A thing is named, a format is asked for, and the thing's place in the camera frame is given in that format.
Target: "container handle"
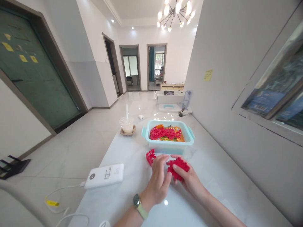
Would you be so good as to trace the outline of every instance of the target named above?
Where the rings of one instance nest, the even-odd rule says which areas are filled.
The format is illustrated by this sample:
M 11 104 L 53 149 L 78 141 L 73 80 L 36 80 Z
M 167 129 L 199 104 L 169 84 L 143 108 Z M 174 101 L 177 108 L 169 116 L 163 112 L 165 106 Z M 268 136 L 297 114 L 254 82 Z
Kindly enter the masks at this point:
M 174 109 L 174 106 L 173 106 L 173 105 L 164 105 L 164 109 L 165 109 L 166 107 L 172 107 L 172 108 Z
M 141 136 L 142 137 L 145 137 L 145 132 L 146 132 L 146 127 L 143 126 L 142 132 L 141 132 Z
M 193 135 L 192 129 L 188 127 L 189 133 L 192 135 L 193 139 L 195 139 L 195 136 Z

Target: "green door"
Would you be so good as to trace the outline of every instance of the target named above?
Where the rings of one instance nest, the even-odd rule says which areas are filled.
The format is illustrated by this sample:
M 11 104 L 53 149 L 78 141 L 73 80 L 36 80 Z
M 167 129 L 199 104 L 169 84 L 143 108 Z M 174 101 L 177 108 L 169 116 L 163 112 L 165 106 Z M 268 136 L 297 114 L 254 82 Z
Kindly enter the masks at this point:
M 53 129 L 80 114 L 29 21 L 3 10 L 0 68 Z

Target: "baseboard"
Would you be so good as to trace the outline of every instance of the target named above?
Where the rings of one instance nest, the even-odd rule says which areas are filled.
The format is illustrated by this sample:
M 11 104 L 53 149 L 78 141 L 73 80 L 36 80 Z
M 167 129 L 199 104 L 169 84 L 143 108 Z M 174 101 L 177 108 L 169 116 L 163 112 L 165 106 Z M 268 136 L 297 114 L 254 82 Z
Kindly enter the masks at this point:
M 116 104 L 116 102 L 118 102 L 118 100 L 119 100 L 119 99 L 117 99 L 117 100 L 110 106 L 110 108 L 112 108 L 112 107 Z
M 44 140 L 42 140 L 40 143 L 38 143 L 37 145 L 33 146 L 32 148 L 30 148 L 27 152 L 25 152 L 24 154 L 20 155 L 18 157 L 18 159 L 22 160 L 25 157 L 29 156 L 31 153 L 33 153 L 35 150 L 37 150 L 39 147 L 41 147 L 43 144 L 45 144 L 47 141 L 49 141 L 51 138 L 53 138 L 54 135 L 50 135 L 48 137 L 46 137 Z
M 110 109 L 110 107 L 92 107 L 92 109 Z

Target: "hand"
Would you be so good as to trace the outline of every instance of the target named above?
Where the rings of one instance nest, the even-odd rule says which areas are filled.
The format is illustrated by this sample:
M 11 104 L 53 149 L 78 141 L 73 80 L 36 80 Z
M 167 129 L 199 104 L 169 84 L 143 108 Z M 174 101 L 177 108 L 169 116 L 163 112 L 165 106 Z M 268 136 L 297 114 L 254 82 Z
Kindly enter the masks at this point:
M 182 168 L 177 165 L 173 165 L 173 169 L 178 173 L 181 177 L 183 177 L 183 181 L 181 182 L 183 187 L 187 190 L 187 192 L 199 202 L 204 201 L 204 197 L 209 194 L 203 184 L 200 182 L 196 172 L 193 167 L 181 156 L 172 154 L 172 158 L 181 158 L 184 162 L 189 166 L 189 171 L 186 172 Z
M 159 204 L 167 196 L 172 174 L 168 172 L 164 177 L 164 164 L 168 160 L 168 155 L 159 155 L 152 164 L 152 176 L 146 189 L 140 194 L 142 205 L 146 209 L 151 209 Z

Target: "wooden coaster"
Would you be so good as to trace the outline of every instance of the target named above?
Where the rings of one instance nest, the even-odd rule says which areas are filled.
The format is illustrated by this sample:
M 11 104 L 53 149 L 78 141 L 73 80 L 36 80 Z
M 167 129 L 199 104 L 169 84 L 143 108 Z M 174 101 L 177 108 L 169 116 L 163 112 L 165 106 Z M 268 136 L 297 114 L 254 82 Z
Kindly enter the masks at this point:
M 133 134 L 135 133 L 135 131 L 136 131 L 136 126 L 134 125 L 134 129 L 133 129 L 132 133 L 124 133 L 123 129 L 121 128 L 120 134 L 123 135 L 123 136 L 133 136 Z

